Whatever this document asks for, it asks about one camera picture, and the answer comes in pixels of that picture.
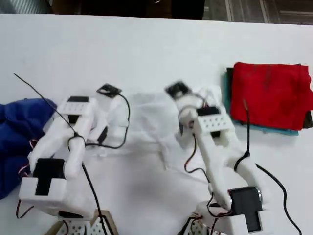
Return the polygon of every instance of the black cable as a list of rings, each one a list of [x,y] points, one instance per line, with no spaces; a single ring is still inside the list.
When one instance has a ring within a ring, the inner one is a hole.
[[[16,73],[14,73],[14,75],[19,79],[21,80],[23,83],[27,84],[28,86],[30,86],[34,92],[36,92],[68,125],[69,127],[73,130],[74,133],[76,133],[76,131],[74,130],[74,128],[70,125],[69,121],[67,121],[58,111],[56,108],[53,107],[53,105],[51,105],[49,103],[49,101],[44,98],[32,85],[30,85],[28,82],[26,82],[24,79],[22,79],[20,76],[18,76]]]
[[[247,117],[247,145],[246,145],[246,152],[244,153],[244,155],[238,159],[235,163],[235,166],[234,166],[234,171],[237,172],[237,168],[238,168],[238,165],[239,163],[250,156],[250,115],[249,115],[249,109],[248,109],[248,106],[247,106],[247,103],[246,101],[244,100],[244,106],[245,106],[245,110],[246,110],[246,117]]]
[[[249,116],[249,110],[247,107],[247,103],[244,100],[244,106],[246,109],[246,115],[247,115],[247,150],[246,153],[237,160],[237,162],[235,163],[235,167],[234,170],[237,170],[237,167],[239,165],[239,163],[244,159],[250,156],[250,116]],[[302,235],[301,229],[298,227],[298,225],[293,221],[293,219],[290,217],[288,210],[287,210],[287,190],[285,189],[284,185],[269,171],[267,171],[266,169],[264,169],[263,167],[261,167],[260,165],[256,164],[257,168],[259,168],[261,171],[263,171],[266,175],[268,175],[273,181],[275,181],[276,184],[278,184],[278,186],[281,188],[281,190],[283,191],[283,195],[284,195],[284,199],[283,199],[283,207],[284,207],[284,211],[286,214],[286,217],[288,218],[288,220],[290,221],[290,223],[298,230],[299,235]]]
[[[70,128],[73,130],[73,132],[74,132],[74,136],[73,137],[71,137],[71,138],[69,138],[68,139],[68,141],[67,141],[67,147],[68,147],[68,150],[70,151],[70,148],[69,148],[69,141],[71,140],[71,139],[73,139],[73,138],[75,138],[75,137],[81,137],[81,138],[83,138],[83,140],[84,140],[84,142],[86,142],[85,141],[85,138],[83,137],[83,136],[81,136],[81,135],[79,135],[75,130],[74,130],[74,128],[71,126],[71,124],[32,86],[32,85],[30,85],[28,82],[26,82],[24,79],[22,79],[21,77],[19,77],[18,75],[16,75],[16,74],[14,74],[18,79],[20,79],[22,82],[24,82],[25,84],[27,84],[27,85],[29,85],[69,126],[70,126]],[[103,215],[102,215],[102,213],[101,213],[101,209],[100,209],[100,205],[99,205],[99,201],[98,201],[98,197],[97,197],[97,194],[96,194],[96,192],[95,192],[95,190],[94,190],[94,188],[93,188],[93,185],[92,185],[92,182],[91,182],[91,180],[90,180],[90,177],[89,177],[89,175],[88,175],[88,172],[87,172],[87,169],[86,169],[86,167],[85,167],[85,164],[84,163],[82,163],[82,167],[83,167],[83,170],[84,170],[84,173],[85,173],[85,175],[86,175],[86,178],[87,178],[87,180],[88,180],[88,183],[89,183],[89,185],[90,185],[90,188],[91,188],[91,191],[92,191],[92,193],[93,193],[93,196],[94,196],[94,198],[95,198],[95,201],[96,201],[96,204],[97,204],[97,208],[98,208],[98,213],[99,213],[99,215],[100,215],[100,220],[101,220],[101,225],[102,225],[102,229],[103,229],[103,232],[104,232],[104,234],[105,235],[108,235],[107,234],[107,231],[106,231],[106,228],[105,228],[105,226],[104,226],[104,222],[103,222]]]
[[[65,227],[67,228],[67,232],[66,232],[65,234],[63,234],[63,235],[68,235],[69,226],[68,226],[68,224],[67,224],[67,222],[66,222],[65,220],[62,220],[62,221],[63,221],[63,223],[65,224]]]
[[[125,130],[125,136],[124,136],[123,142],[118,146],[110,146],[110,145],[100,144],[100,143],[86,143],[85,146],[98,146],[98,147],[104,147],[104,148],[110,148],[110,149],[118,149],[118,148],[121,148],[125,144],[127,132],[128,132],[128,128],[129,128],[129,121],[131,118],[131,107],[130,107],[129,102],[125,96],[123,96],[122,94],[117,94],[117,95],[119,95],[120,97],[122,97],[126,101],[127,108],[128,108],[128,117],[127,117],[128,126],[126,127],[126,130]]]
[[[214,198],[214,192],[211,193],[211,198],[210,200],[207,202],[206,207],[207,207],[207,211],[209,212],[209,214],[214,217],[214,218],[223,218],[223,217],[227,217],[230,216],[231,211],[223,213],[223,214],[219,214],[219,215],[215,215],[210,211],[210,204],[213,201]]]
[[[189,157],[189,158],[187,159],[187,161],[185,162],[184,169],[185,169],[185,171],[186,171],[188,174],[191,174],[191,173],[193,173],[193,172],[195,172],[195,171],[197,171],[197,170],[202,171],[202,172],[204,173],[205,177],[206,177],[206,180],[208,181],[208,183],[210,183],[210,180],[209,180],[209,178],[207,177],[207,174],[206,174],[206,172],[205,172],[205,170],[204,170],[203,168],[198,167],[198,168],[195,168],[195,169],[193,169],[193,170],[187,170],[187,165],[188,165],[188,163],[189,163],[190,160],[194,157],[194,155],[195,155],[195,153],[196,153],[196,151],[197,151],[197,140],[196,140],[196,136],[195,136],[195,134],[192,134],[192,135],[193,135],[193,137],[194,137],[194,142],[195,142],[194,151],[192,152],[192,154],[190,155],[190,157]]]
[[[288,220],[290,221],[290,223],[298,230],[299,235],[302,235],[301,229],[298,227],[298,225],[292,220],[292,218],[290,217],[288,210],[287,210],[287,191],[284,187],[284,185],[273,175],[271,174],[269,171],[267,171],[266,169],[264,169],[263,167],[261,167],[260,165],[256,164],[257,168],[259,168],[261,171],[263,171],[266,175],[268,175],[273,181],[276,182],[276,184],[278,184],[278,186],[282,189],[283,194],[284,194],[284,211],[285,214],[288,218]]]
[[[218,220],[219,220],[218,218],[215,218],[215,220],[213,222],[213,225],[212,225],[212,228],[211,228],[211,235],[213,235],[213,233],[214,233],[214,227],[215,227],[215,225],[216,225]]]
[[[93,188],[91,179],[90,179],[90,177],[89,177],[89,175],[88,175],[88,172],[87,172],[87,169],[86,169],[84,163],[82,163],[82,167],[83,167],[84,173],[85,173],[85,175],[86,175],[86,178],[87,178],[87,180],[88,180],[88,183],[89,183],[90,188],[91,188],[91,191],[92,191],[92,194],[93,194],[94,199],[95,199],[96,204],[97,204],[98,213],[99,213],[100,222],[101,222],[101,225],[102,225],[103,232],[104,232],[105,235],[108,235],[108,234],[107,234],[107,231],[106,231],[106,227],[104,226],[103,215],[102,215],[102,212],[101,212],[101,208],[100,208],[100,205],[99,205],[99,201],[98,201],[98,197],[97,197],[96,191],[95,191],[94,188]]]

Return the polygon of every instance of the black mount plate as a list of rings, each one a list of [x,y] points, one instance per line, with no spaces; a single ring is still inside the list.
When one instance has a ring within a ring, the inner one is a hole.
[[[173,99],[179,99],[186,94],[190,94],[192,90],[187,87],[182,81],[174,83],[173,85],[165,88],[167,94],[170,95]]]
[[[112,85],[106,83],[102,87],[100,87],[97,90],[97,92],[102,94],[102,95],[105,95],[105,96],[107,96],[109,98],[114,98],[118,94],[120,94],[122,92],[122,90],[117,88],[117,87],[115,87],[115,86],[112,86]]]

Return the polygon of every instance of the folded cloth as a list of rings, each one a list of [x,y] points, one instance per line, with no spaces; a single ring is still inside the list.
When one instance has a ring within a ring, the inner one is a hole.
[[[233,81],[233,68],[227,68],[225,78],[224,78],[224,105],[227,112],[230,114],[230,103],[231,103],[231,86]],[[233,120],[234,123],[244,124],[242,121]],[[310,111],[306,112],[305,120],[303,122],[303,128],[311,128],[313,127],[312,115]],[[290,129],[279,129],[279,128],[270,128],[260,125],[251,125],[252,129],[261,130],[263,132],[272,132],[279,133],[290,136],[298,136],[298,131],[290,130]]]
[[[0,199],[19,184],[22,173],[29,173],[29,141],[45,134],[43,127],[53,112],[42,99],[0,104]]]
[[[266,127],[301,130],[307,111],[313,110],[313,92],[308,66],[234,66],[231,116],[247,121],[243,104],[249,107],[250,122]]]

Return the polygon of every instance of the stack of cloth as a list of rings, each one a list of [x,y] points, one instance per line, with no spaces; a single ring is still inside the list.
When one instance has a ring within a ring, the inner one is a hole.
[[[299,135],[313,127],[313,92],[308,66],[236,63],[227,68],[224,102],[235,123],[264,132]]]

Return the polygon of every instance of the blue cloth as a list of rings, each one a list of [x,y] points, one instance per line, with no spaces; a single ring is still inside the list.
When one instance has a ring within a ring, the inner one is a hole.
[[[0,199],[21,181],[18,171],[28,164],[31,139],[40,139],[54,110],[42,99],[0,104]],[[23,172],[29,173],[29,167]]]

